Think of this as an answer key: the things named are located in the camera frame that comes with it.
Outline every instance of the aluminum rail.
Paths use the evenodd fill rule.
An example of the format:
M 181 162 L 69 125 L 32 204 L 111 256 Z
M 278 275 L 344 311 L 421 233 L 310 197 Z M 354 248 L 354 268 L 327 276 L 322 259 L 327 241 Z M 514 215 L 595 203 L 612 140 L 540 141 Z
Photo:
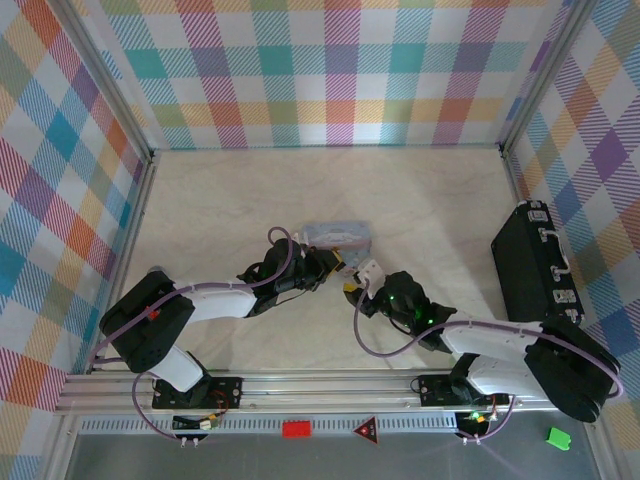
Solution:
M 392 413 L 407 411 L 471 411 L 477 407 L 421 407 L 411 382 L 419 375 L 448 374 L 448 370 L 287 370 L 211 371 L 217 377 L 242 377 L 242 400 L 237 413 Z M 62 391 L 57 414 L 95 415 L 133 413 L 129 372 L 71 375 Z M 206 410 L 152 410 L 152 380 L 138 384 L 138 401 L 149 414 L 210 413 Z M 516 411 L 556 410 L 544 399 L 518 399 Z

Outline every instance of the red triangle marker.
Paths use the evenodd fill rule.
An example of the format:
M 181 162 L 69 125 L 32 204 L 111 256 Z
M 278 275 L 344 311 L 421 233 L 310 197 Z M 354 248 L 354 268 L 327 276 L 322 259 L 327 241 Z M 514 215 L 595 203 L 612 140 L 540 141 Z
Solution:
M 366 438 L 367 440 L 370 440 L 377 445 L 378 421 L 376 420 L 376 417 L 371 417 L 369 420 L 356 428 L 353 433 L 355 433 L 356 435 L 360 435 L 362 438 Z

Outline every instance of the wire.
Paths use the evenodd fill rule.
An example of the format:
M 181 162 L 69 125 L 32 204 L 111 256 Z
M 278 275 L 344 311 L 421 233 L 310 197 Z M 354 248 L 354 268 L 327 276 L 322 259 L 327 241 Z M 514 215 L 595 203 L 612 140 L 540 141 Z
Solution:
M 293 239 L 291 238 L 291 235 L 289 234 L 289 232 L 287 232 L 284 228 L 272 227 L 269 230 L 267 234 L 267 238 L 269 239 L 269 242 L 271 243 L 271 245 L 275 244 L 275 242 L 271 238 L 273 232 L 275 231 L 280 231 L 284 233 L 284 236 L 286 237 L 287 243 L 289 246 L 289 251 L 287 252 L 287 258 L 285 262 L 280 266 L 280 268 L 278 268 L 278 270 L 273 275 L 255 283 L 230 284 L 230 283 L 221 283 L 221 282 L 205 282 L 205 283 L 197 283 L 195 285 L 189 285 L 187 287 L 179 288 L 177 290 L 169 292 L 164 297 L 154 302 L 151 306 L 147 307 L 138 316 L 134 317 L 132 320 L 125 323 L 122 327 L 118 328 L 115 332 L 111 333 L 110 335 L 107 336 L 107 338 L 105 338 L 103 341 L 98 343 L 98 345 L 96 345 L 95 348 L 91 350 L 91 353 L 89 354 L 89 358 L 91 359 L 89 363 L 89 371 L 93 370 L 93 365 L 95 364 L 96 355 L 98 354 L 98 352 L 100 352 L 100 350 L 102 350 L 104 347 L 109 345 L 111 342 L 113 342 L 113 340 L 118 338 L 120 335 L 124 334 L 125 332 L 133 328 L 135 325 L 140 323 L 143 319 L 147 318 L 147 316 L 151 312 L 154 312 L 155 310 L 160 308 L 162 305 L 164 305 L 166 302 L 171 300 L 173 297 L 177 297 L 178 295 L 181 295 L 183 293 L 188 293 L 196 290 L 253 289 L 253 288 L 261 287 L 262 285 L 266 285 L 267 283 L 273 282 L 276 278 L 282 275 L 282 273 L 287 269 L 293 257 Z
M 220 415 L 224 415 L 225 413 L 227 413 L 229 411 L 229 399 L 227 398 L 225 393 L 221 392 L 220 390 L 212 390 L 211 393 L 213 393 L 215 395 L 218 395 L 219 397 L 222 397 L 222 400 L 223 400 L 223 402 L 225 404 L 224 411 L 222 411 L 222 408 L 220 408 Z
M 124 362 L 124 360 L 122 360 L 122 358 L 120 357 L 96 358 L 93 360 L 94 365 L 104 365 L 105 363 L 118 363 L 118 362 Z
M 491 438 L 495 434 L 497 434 L 500 430 L 502 430 L 504 428 L 504 426 L 507 424 L 507 422 L 511 418 L 511 414 L 513 413 L 513 407 L 515 407 L 515 405 L 516 405 L 516 396 L 514 395 L 511 398 L 511 403 L 509 404 L 509 410 L 507 410 L 507 414 L 500 421 L 500 423 L 498 423 L 497 427 L 495 427 L 490 432 L 485 433 L 484 435 L 479 435 L 479 436 L 476 437 L 475 435 L 471 435 L 471 434 L 469 434 L 469 433 L 467 433 L 467 432 L 465 432 L 463 430 L 458 430 L 458 433 L 460 433 L 464 437 L 472 438 L 474 440 L 486 440 L 487 438 Z
M 491 399 L 493 400 L 493 405 L 491 406 L 491 416 L 495 418 L 495 415 L 498 412 L 498 401 L 495 395 L 491 395 Z
M 274 307 L 279 307 L 280 305 L 285 304 L 285 303 L 287 303 L 287 302 L 290 302 L 291 300 L 295 300 L 296 298 L 300 298 L 300 297 L 301 297 L 302 295 L 304 295 L 305 293 L 307 293 L 307 291 L 306 291 L 306 290 L 305 290 L 304 292 L 302 292 L 302 293 L 299 293 L 299 294 L 298 294 L 298 295 L 296 295 L 295 297 L 287 298 L 286 300 L 283 300 L 283 301 L 281 301 L 280 303 L 276 303 L 276 304 L 274 305 Z
M 417 393 L 418 395 L 420 395 L 420 390 L 416 390 L 415 388 L 413 388 L 413 382 L 415 382 L 416 380 L 418 380 L 418 377 L 411 380 L 411 383 L 409 384 L 409 388 L 413 393 Z
M 525 328 L 519 328 L 519 327 L 507 325 L 507 324 L 502 325 L 502 324 L 489 323 L 489 322 L 483 322 L 483 321 L 480 321 L 480 320 L 472 320 L 472 319 L 468 319 L 468 320 L 453 320 L 453 321 L 448 321 L 446 323 L 440 323 L 440 324 L 434 325 L 434 326 L 432 326 L 430 328 L 427 328 L 420 335 L 417 335 L 416 337 L 414 337 L 405 346 L 400 347 L 397 350 L 394 350 L 393 352 L 381 353 L 381 352 L 376 352 L 374 350 L 371 350 L 362 341 L 362 337 L 360 336 L 360 330 L 358 329 L 358 313 L 360 312 L 360 307 L 362 307 L 362 303 L 364 302 L 364 298 L 367 295 L 367 290 L 368 289 L 369 289 L 369 281 L 366 280 L 364 289 L 362 290 L 362 294 L 360 295 L 360 298 L 358 299 L 358 303 L 356 304 L 356 309 L 355 309 L 355 312 L 353 314 L 353 331 L 354 331 L 355 336 L 356 336 L 356 341 L 362 347 L 362 349 L 365 352 L 367 352 L 369 355 L 373 355 L 374 357 L 378 357 L 378 358 L 395 357 L 396 355 L 399 355 L 399 354 L 401 354 L 403 352 L 406 352 L 412 346 L 417 344 L 420 340 L 422 340 L 423 338 L 425 338 L 428 335 L 431 335 L 433 332 L 435 332 L 437 330 L 444 330 L 444 329 L 447 329 L 447 328 L 452 328 L 452 327 L 463 327 L 463 326 L 466 326 L 466 327 L 469 327 L 469 328 L 480 327 L 480 328 L 489 329 L 489 330 L 501 330 L 501 331 L 504 331 L 504 332 L 520 333 L 521 335 L 531 335 L 531 336 L 534 336 L 534 337 L 537 337 L 537 338 L 541 338 L 541 339 L 546 340 L 548 342 L 551 342 L 551 343 L 554 343 L 556 345 L 559 345 L 560 347 L 565 348 L 565 349 L 569 350 L 572 353 L 575 353 L 576 355 L 584 358 L 585 360 L 587 360 L 588 362 L 592 363 L 593 365 L 598 367 L 600 370 L 602 370 L 616 384 L 616 391 L 614 393 L 610 393 L 608 398 L 618 398 L 618 397 L 622 396 L 622 394 L 624 393 L 624 386 L 622 385 L 622 380 L 620 380 L 620 377 L 618 377 L 617 372 L 614 372 L 613 370 L 611 370 L 607 365 L 604 364 L 604 362 L 602 362 L 601 360 L 597 359 L 596 357 L 594 357 L 590 353 L 585 352 L 581 348 L 578 348 L 578 347 L 576 347 L 575 345 L 572 345 L 569 342 L 566 342 L 566 341 L 564 341 L 564 340 L 562 340 L 560 338 L 554 337 L 553 335 L 549 335 L 549 334 L 542 333 L 542 332 L 536 332 L 534 330 L 528 330 L 528 329 L 525 329 Z
M 153 422 L 151 420 L 149 420 L 149 418 L 144 414 L 144 412 L 142 411 L 142 408 L 140 408 L 140 404 L 138 404 L 138 399 L 136 397 L 136 390 L 138 388 L 138 382 L 140 381 L 140 379 L 142 378 L 142 376 L 148 372 L 142 372 L 139 373 L 138 376 L 133 380 L 133 386 L 131 387 L 131 400 L 133 400 L 133 408 L 136 409 L 136 412 L 138 412 L 138 415 L 140 415 L 140 418 L 142 419 L 142 421 L 144 423 L 147 424 L 147 426 L 153 430 L 154 432 L 156 432 L 158 435 L 163 436 L 164 438 L 168 438 L 169 440 L 175 440 L 178 442 L 182 442 L 182 440 L 180 440 L 178 437 L 176 437 L 175 435 L 171 434 L 171 433 L 167 433 L 167 432 L 163 432 L 162 430 L 160 430 L 158 427 L 156 427 Z

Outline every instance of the plaid fabric backdrop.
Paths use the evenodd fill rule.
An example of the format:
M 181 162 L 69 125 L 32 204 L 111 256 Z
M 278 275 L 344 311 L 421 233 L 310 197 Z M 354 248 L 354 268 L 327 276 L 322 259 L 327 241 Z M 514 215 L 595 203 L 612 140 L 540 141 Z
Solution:
M 538 50 L 538 54 L 536 55 L 535 60 L 531 64 L 529 71 L 527 72 L 527 76 L 524 79 L 524 82 L 520 85 L 520 90 L 518 91 L 518 95 L 516 99 L 511 104 L 511 108 L 509 109 L 509 114 L 507 115 L 507 119 L 502 126 L 502 130 L 500 131 L 500 136 L 498 137 L 498 142 L 502 143 L 506 140 L 511 127 L 513 126 L 513 121 L 516 118 L 516 115 L 520 111 L 522 107 L 522 103 L 527 99 L 529 93 L 531 93 L 531 89 L 535 84 L 536 79 L 538 78 L 538 73 L 540 71 L 540 67 L 542 63 L 546 60 L 547 55 L 551 51 L 551 45 L 556 40 L 562 28 L 565 26 L 567 21 L 567 17 L 569 16 L 569 12 L 571 11 L 571 7 L 575 3 L 575 0 L 563 0 L 562 6 L 558 13 L 556 14 L 556 18 L 553 20 L 551 24 L 551 28 L 547 31 L 546 36 L 544 37 L 544 41 L 540 46 L 540 50 Z
M 0 478 L 31 479 L 142 162 L 44 0 L 0 1 Z
M 149 138 L 173 149 L 493 144 L 559 3 L 76 0 Z
M 525 196 L 550 203 L 592 335 L 622 364 L 608 408 L 640 472 L 640 2 L 601 0 L 515 149 Z

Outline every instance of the gray floor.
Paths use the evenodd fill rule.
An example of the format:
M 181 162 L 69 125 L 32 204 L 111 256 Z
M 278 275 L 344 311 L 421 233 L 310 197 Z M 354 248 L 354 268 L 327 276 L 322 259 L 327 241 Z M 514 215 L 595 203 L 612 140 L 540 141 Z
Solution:
M 572 436 L 563 452 L 545 442 L 555 426 Z M 282 439 L 226 435 L 181 449 L 155 435 L 83 435 L 68 480 L 595 480 L 582 424 L 558 412 L 514 414 L 482 446 L 451 434 L 388 434 L 378 446 L 353 436 Z

